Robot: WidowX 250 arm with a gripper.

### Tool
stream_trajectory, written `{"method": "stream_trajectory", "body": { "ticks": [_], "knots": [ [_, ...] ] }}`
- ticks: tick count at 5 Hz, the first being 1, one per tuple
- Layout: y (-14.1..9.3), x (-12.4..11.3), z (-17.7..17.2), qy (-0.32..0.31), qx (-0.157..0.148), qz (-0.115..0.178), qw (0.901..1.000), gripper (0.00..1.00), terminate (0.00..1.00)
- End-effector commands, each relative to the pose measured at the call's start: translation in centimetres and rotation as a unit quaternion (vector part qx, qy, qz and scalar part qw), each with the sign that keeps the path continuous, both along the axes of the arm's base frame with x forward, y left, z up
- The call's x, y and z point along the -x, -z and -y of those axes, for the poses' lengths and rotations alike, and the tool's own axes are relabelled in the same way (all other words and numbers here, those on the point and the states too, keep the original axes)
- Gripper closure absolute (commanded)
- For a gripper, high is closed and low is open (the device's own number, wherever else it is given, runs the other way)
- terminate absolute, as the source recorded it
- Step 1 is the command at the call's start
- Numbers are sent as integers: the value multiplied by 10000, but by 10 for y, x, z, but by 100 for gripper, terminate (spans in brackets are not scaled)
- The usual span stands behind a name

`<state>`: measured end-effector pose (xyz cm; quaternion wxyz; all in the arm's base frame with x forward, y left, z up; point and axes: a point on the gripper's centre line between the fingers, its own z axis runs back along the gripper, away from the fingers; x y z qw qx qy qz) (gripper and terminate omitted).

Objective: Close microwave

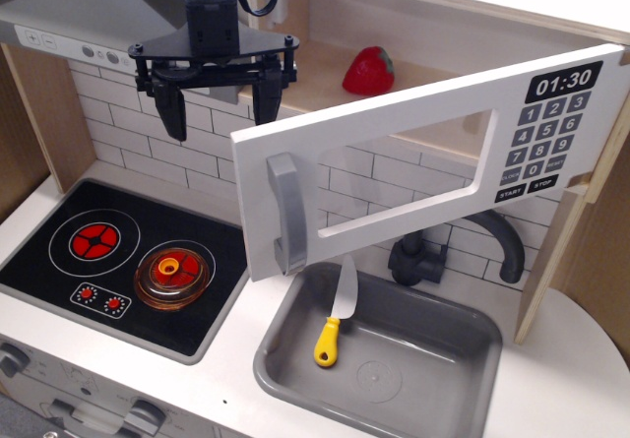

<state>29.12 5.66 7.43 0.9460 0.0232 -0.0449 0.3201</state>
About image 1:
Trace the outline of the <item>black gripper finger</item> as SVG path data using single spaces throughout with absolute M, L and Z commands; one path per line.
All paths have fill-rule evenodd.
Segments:
M 154 100 L 167 135 L 179 142 L 187 139 L 186 109 L 183 93 L 175 84 L 153 79 Z
M 252 85 L 254 118 L 257 125 L 277 119 L 283 93 L 282 65 L 278 58 L 259 62 L 256 82 Z

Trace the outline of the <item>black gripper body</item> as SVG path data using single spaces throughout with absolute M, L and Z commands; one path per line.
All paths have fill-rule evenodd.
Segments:
M 299 39 L 251 29 L 235 13 L 197 17 L 171 34 L 136 42 L 128 49 L 136 63 L 136 86 L 151 94 L 153 80 L 181 89 L 258 85 L 269 69 L 280 69 L 283 90 L 297 80 L 294 53 Z

